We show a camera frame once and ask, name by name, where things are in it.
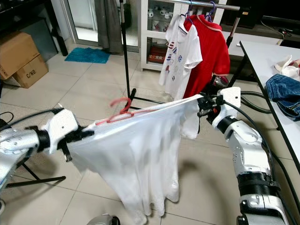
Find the red shirt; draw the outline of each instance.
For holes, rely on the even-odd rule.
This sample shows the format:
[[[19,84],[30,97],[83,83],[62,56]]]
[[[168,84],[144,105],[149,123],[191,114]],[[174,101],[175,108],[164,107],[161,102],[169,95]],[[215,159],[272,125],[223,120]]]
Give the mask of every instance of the red shirt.
[[[230,60],[226,41],[220,25],[208,22],[204,15],[189,17],[197,29],[203,61],[192,69],[184,98],[199,94],[210,82],[212,73],[224,75],[229,73]],[[187,30],[192,23],[184,22]]]

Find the white table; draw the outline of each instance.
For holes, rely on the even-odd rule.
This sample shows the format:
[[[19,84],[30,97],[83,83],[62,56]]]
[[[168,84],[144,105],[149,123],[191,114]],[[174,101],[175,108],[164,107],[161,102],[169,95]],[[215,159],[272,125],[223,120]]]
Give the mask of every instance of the white table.
[[[288,55],[292,55],[293,60],[300,59],[300,49],[248,41],[240,41],[240,46],[245,56],[241,66],[238,68],[239,72],[237,75],[245,63],[249,61],[256,80],[262,89],[280,132],[294,159],[298,172],[300,173],[300,121],[294,122],[286,117],[277,106],[277,103],[269,99],[267,91],[265,90],[267,80],[278,73],[274,65],[284,60]]]

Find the cardboard box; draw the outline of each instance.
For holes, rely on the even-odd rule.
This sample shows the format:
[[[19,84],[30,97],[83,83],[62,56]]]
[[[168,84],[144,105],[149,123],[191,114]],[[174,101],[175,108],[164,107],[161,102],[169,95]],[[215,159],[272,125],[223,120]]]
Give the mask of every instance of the cardboard box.
[[[29,34],[15,32],[0,39],[1,79],[8,79],[38,55],[37,47]]]
[[[39,55],[3,82],[22,88],[29,88],[46,73],[48,73],[48,68],[42,56]]]

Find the white shirt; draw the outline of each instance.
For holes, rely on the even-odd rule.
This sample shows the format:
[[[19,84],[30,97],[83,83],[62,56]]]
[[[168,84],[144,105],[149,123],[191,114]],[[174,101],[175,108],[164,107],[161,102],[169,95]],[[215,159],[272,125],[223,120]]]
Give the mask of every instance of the white shirt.
[[[99,173],[136,224],[147,222],[145,215],[151,214],[151,203],[163,216],[165,198],[173,202],[179,199],[180,135],[196,138],[199,97],[142,110],[155,110],[152,112],[138,110],[129,119],[91,124],[85,130],[93,130],[93,136],[68,144],[72,162],[79,169],[88,167]]]
[[[169,42],[159,84],[174,100],[182,99],[192,68],[202,61],[200,42],[196,27],[184,28],[185,17],[175,15],[165,34]]]

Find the collar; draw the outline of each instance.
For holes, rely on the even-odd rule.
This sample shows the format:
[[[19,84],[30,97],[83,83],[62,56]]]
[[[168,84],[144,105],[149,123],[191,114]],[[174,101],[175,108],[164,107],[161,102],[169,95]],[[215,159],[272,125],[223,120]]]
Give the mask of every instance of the collar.
[[[202,22],[205,26],[207,26],[208,28],[211,28],[212,30],[219,30],[222,31],[222,27],[214,22],[208,22],[204,15],[198,15],[197,16],[198,20],[200,22]]]

